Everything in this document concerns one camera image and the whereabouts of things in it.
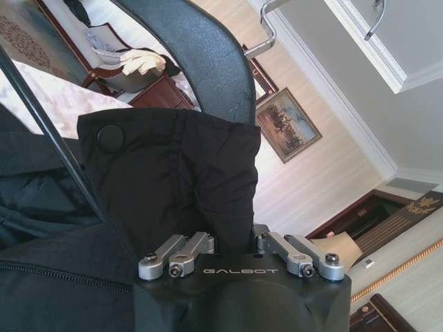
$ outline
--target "silver bracket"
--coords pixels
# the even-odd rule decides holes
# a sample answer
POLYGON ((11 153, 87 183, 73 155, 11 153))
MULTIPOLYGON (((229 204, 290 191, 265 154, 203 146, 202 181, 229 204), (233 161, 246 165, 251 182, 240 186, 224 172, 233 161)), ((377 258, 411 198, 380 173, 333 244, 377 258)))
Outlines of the silver bracket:
POLYGON ((340 264, 340 257, 334 253, 324 253, 319 250, 311 241, 300 235, 285 235, 284 238, 294 248, 301 252, 306 252, 312 257, 314 266, 323 278, 334 282, 343 280, 345 277, 345 267, 340 264))
POLYGON ((172 235, 156 252, 147 254, 138 263, 138 276, 143 280, 155 280, 163 275, 163 267, 169 257, 186 243, 183 235, 172 235))
POLYGON ((276 232, 265 232, 257 238, 259 252, 278 254, 285 262, 288 272, 300 278, 314 275, 312 258, 296 250, 288 241, 276 232))
POLYGON ((197 232, 180 251, 169 258, 169 274, 173 278, 185 277, 194 271, 194 261, 199 254, 214 253, 214 238, 197 232))
POLYGON ((290 0, 269 0, 263 5, 260 11, 260 23, 262 24, 262 27, 268 34, 269 38, 244 52, 244 55, 248 60, 257 57, 267 50, 270 50, 275 45, 275 41, 277 40, 277 31, 275 31, 274 26, 272 25, 271 21, 269 21, 268 14, 288 1, 290 0))
POLYGON ((388 0, 375 0, 374 1, 374 4, 372 5, 372 7, 374 8, 374 10, 377 10, 377 8, 379 7, 379 5, 381 3, 381 12, 380 12, 380 15, 377 17, 377 20, 375 21, 374 25, 371 27, 371 29, 366 34, 366 36, 365 36, 366 41, 371 39, 373 34, 375 34, 375 32, 377 31, 377 28, 379 27, 381 21, 383 21, 383 18, 386 15, 386 2, 387 1, 388 0))

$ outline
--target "screw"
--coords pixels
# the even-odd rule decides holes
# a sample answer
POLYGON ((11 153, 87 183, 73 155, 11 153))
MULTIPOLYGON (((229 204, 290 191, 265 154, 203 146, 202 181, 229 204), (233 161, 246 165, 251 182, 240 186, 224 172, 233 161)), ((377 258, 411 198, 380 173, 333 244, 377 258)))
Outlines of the screw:
POLYGON ((145 256, 145 259, 147 261, 156 261, 157 260, 157 254, 155 252, 151 252, 150 254, 147 254, 145 256))
POLYGON ((340 257, 337 254, 329 252, 326 254, 325 260, 326 260, 326 263, 336 265, 336 264, 338 264, 340 257))
POLYGON ((179 278, 183 269, 180 265, 173 265, 169 268, 169 275, 173 278, 179 278))
POLYGON ((302 268, 302 276, 305 278, 310 278, 314 275, 314 269, 310 265, 305 265, 302 268))

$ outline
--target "zipper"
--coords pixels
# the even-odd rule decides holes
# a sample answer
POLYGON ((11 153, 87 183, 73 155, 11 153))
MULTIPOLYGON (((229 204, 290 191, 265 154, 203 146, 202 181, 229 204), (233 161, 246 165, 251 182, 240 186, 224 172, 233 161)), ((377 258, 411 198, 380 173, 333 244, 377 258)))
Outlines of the zipper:
POLYGON ((46 268, 43 266, 36 266, 31 264, 21 264, 11 261, 0 262, 0 271, 17 271, 24 273, 32 273, 34 275, 42 275, 45 277, 52 277, 67 282, 75 282, 96 288, 106 288, 119 293, 132 293, 132 287, 118 282, 108 282, 94 277, 86 277, 76 273, 56 270, 54 268, 46 268))

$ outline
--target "picture frame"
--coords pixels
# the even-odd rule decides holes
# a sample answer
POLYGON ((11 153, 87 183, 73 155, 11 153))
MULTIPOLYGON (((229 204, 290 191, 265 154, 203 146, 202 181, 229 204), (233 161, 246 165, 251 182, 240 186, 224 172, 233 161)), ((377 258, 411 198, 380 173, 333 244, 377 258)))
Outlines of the picture frame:
MULTIPOLYGON (((243 45, 243 49, 248 50, 248 47, 243 45)), ((275 95, 279 89, 255 58, 249 60, 249 66, 254 77, 256 103, 259 104, 268 97, 275 95)))
POLYGON ((288 88, 263 103, 256 120, 283 163, 323 137, 288 88))

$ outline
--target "white bedsheet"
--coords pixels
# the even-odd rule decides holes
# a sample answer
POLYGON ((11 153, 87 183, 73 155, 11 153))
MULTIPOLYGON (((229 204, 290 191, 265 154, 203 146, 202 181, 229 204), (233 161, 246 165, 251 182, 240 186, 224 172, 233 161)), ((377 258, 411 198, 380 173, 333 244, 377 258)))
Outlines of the white bedsheet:
MULTIPOLYGON (((78 138, 77 118, 103 109, 131 107, 120 100, 84 89, 51 74, 14 61, 49 118, 66 138, 78 138)), ((19 118, 33 133, 42 133, 37 123, 0 71, 0 103, 19 118)))

